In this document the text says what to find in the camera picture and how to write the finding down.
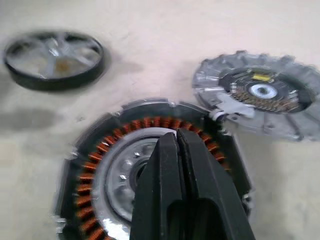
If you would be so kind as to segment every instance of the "metal bracket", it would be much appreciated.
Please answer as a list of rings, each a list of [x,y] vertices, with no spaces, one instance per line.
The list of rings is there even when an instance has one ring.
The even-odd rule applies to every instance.
[[[253,105],[243,104],[237,100],[234,100],[230,95],[224,92],[218,92],[216,94],[220,103],[216,104],[216,109],[209,113],[209,116],[213,120],[217,120],[221,116],[230,114],[239,114],[248,119],[255,117],[255,110]]]
[[[65,228],[67,224],[67,220],[65,218],[60,218],[57,215],[53,216],[53,219],[55,221],[55,232],[57,234],[62,234],[63,229]]]

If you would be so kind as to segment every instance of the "yellow label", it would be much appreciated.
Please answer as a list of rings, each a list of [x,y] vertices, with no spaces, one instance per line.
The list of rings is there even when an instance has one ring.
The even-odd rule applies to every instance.
[[[252,79],[254,80],[260,80],[264,82],[271,82],[271,77],[269,75],[263,75],[263,74],[254,74]]]

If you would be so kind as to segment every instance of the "pulley wheel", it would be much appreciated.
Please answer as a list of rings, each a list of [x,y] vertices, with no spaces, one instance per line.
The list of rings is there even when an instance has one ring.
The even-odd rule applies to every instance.
[[[76,88],[104,70],[104,50],[91,36],[51,31],[21,35],[5,50],[4,63],[16,83],[34,90]]]
[[[320,74],[291,56],[237,51],[206,59],[194,75],[192,88],[209,110],[220,103],[218,93],[254,108],[254,118],[227,116],[245,130],[293,141],[320,140]]]

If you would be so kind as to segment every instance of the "silver metal disc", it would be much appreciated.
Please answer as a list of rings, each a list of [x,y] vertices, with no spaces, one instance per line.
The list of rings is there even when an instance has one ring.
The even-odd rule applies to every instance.
[[[92,205],[110,237],[128,240],[135,184],[156,146],[158,138],[175,130],[149,127],[133,131],[117,141],[100,162],[92,185]],[[121,230],[112,232],[121,226]]]
[[[192,88],[198,101],[213,110],[227,93],[253,105],[254,118],[227,116],[239,127],[259,135],[293,141],[320,140],[320,74],[294,57],[273,57],[237,51],[206,59],[194,74]]]
[[[277,95],[277,90],[266,84],[256,84],[250,87],[249,91],[260,99],[272,99]]]

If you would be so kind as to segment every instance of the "copper coil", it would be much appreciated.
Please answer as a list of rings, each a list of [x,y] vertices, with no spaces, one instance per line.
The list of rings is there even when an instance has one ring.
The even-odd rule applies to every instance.
[[[212,137],[209,136],[209,135],[207,135],[207,134],[203,134],[203,135],[201,136],[201,138],[202,138],[202,140],[204,141],[204,143],[206,143],[206,142],[208,142],[209,140],[212,139]]]
[[[88,171],[95,171],[97,164],[87,161],[83,167]]]
[[[104,142],[101,142],[99,145],[96,146],[96,148],[105,153],[109,151],[109,147]]]
[[[107,136],[104,138],[104,140],[108,143],[108,144],[115,144],[116,143],[116,140],[112,137],[112,136]]]
[[[215,142],[209,143],[206,147],[208,148],[209,152],[219,148],[218,144],[216,144]]]
[[[175,121],[173,122],[172,128],[175,129],[175,130],[177,130],[178,128],[180,128],[181,124],[182,124],[182,120],[179,120],[179,119],[178,119],[178,120],[175,120]]]
[[[94,175],[92,173],[83,173],[79,176],[80,180],[93,180]]]
[[[202,132],[202,129],[198,128],[198,127],[194,127],[192,129],[193,132],[197,133],[198,135]]]
[[[116,139],[121,139],[124,136],[119,128],[113,130],[113,134]]]
[[[132,121],[132,125],[133,125],[135,130],[138,130],[138,129],[142,128],[140,120],[133,120]]]
[[[89,158],[91,159],[91,160],[95,160],[95,161],[101,161],[102,160],[102,155],[100,155],[99,153],[97,153],[97,152],[92,152],[92,153],[90,153],[89,154]]]
[[[91,201],[91,196],[80,196],[76,200],[76,205],[80,207],[84,204],[90,203],[90,201]]]
[[[223,167],[224,170],[226,171],[231,171],[231,168],[229,167],[229,164],[226,162],[221,163],[221,166]]]
[[[143,127],[144,128],[150,128],[151,127],[151,118],[150,117],[145,117],[143,119]]]
[[[130,133],[130,132],[132,131],[132,128],[131,128],[130,123],[124,125],[124,126],[123,126],[123,130],[124,130],[125,134]]]
[[[84,192],[89,192],[91,191],[92,187],[91,184],[81,184],[78,186],[78,193],[84,193]]]
[[[89,214],[93,213],[94,208],[92,206],[88,206],[85,208],[82,208],[80,211],[76,213],[77,217],[82,219],[84,217],[87,217]]]
[[[90,218],[88,221],[86,221],[84,224],[82,224],[81,229],[83,232],[88,231],[91,229],[97,222],[97,219],[95,217]]]
[[[92,234],[90,234],[89,240],[97,240],[103,233],[104,229],[102,227],[99,227],[98,229],[94,230]]]
[[[170,116],[169,116],[169,117],[166,117],[166,118],[164,118],[163,121],[162,121],[162,126],[163,126],[164,128],[166,128],[166,129],[168,129],[168,128],[170,127],[172,121],[173,121],[173,118],[172,118],[172,117],[170,117]]]
[[[183,124],[183,128],[184,129],[190,130],[191,127],[192,127],[192,124],[190,122],[186,122],[186,123]]]
[[[223,155],[221,152],[217,152],[214,154],[214,157],[217,161],[222,161],[223,159],[225,159],[225,155]]]
[[[154,127],[161,127],[161,118],[159,116],[156,116],[153,119],[153,126]]]

